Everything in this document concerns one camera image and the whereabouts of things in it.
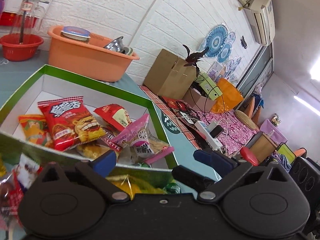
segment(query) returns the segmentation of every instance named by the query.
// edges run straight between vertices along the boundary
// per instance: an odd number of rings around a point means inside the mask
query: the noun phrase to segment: teal table surface
[[[0,65],[0,105],[3,105],[5,101],[14,93],[14,91],[25,80],[32,75],[36,70],[47,63],[48,52],[38,51],[36,55],[27,61],[23,62],[10,62],[5,65]],[[117,82],[110,83],[115,87],[127,90],[131,93],[137,94],[148,98],[148,96],[134,83],[134,81],[127,75]],[[158,116],[161,119],[161,110],[156,106]],[[193,152],[196,150],[194,146],[187,140],[183,133],[174,134],[169,132],[166,128],[169,142],[174,146],[175,158],[178,164],[181,164],[188,169],[191,169],[199,174],[209,177],[215,181],[220,179],[220,176],[210,167],[199,163],[194,160]],[[188,187],[183,187],[184,192],[193,192]]]

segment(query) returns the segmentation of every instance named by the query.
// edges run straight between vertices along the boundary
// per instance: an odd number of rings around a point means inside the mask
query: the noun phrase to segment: screw
[[[216,197],[215,193],[211,191],[204,191],[200,193],[200,198],[205,200],[212,200]]]
[[[112,198],[115,200],[125,200],[127,197],[128,197],[127,193],[121,192],[121,191],[118,191],[112,194]]]

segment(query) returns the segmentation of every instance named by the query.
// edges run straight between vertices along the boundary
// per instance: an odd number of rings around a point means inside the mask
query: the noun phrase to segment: ceiling light
[[[311,78],[320,81],[320,59],[314,64],[310,70]]]
[[[316,113],[317,115],[320,116],[320,111],[318,111],[317,109],[315,109],[313,106],[311,106],[310,104],[308,104],[306,101],[304,101],[303,99],[294,96],[294,99],[296,99],[297,101],[299,101],[300,103],[302,103],[304,106],[306,106],[307,108],[309,108],[310,110],[312,110],[314,113]]]

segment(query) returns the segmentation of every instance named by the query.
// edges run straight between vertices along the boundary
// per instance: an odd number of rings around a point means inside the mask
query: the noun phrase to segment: metal bowl
[[[109,44],[104,46],[104,48],[105,49],[110,49],[110,50],[115,51],[115,52],[122,53],[123,50],[124,50],[122,39],[123,39],[123,36],[121,36],[119,38],[116,38],[115,40],[111,41]]]

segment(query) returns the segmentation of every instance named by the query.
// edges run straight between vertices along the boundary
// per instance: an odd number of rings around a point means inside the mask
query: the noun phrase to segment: green cardboard box
[[[222,95],[221,90],[217,87],[217,84],[207,75],[207,73],[200,72],[196,82],[203,88],[211,100],[217,99]]]
[[[38,101],[84,96],[84,104],[90,112],[108,104],[119,104],[127,109],[133,120],[149,113],[149,130],[162,141],[168,142],[154,104],[150,99],[104,84],[66,70],[44,65],[29,77],[0,109],[0,154],[6,163],[16,164],[23,152],[35,161],[46,164],[56,161],[63,165],[73,164],[85,157],[75,154],[75,150],[60,152],[25,141],[18,116],[41,114]],[[172,169],[177,165],[173,153],[165,157],[157,167]]]

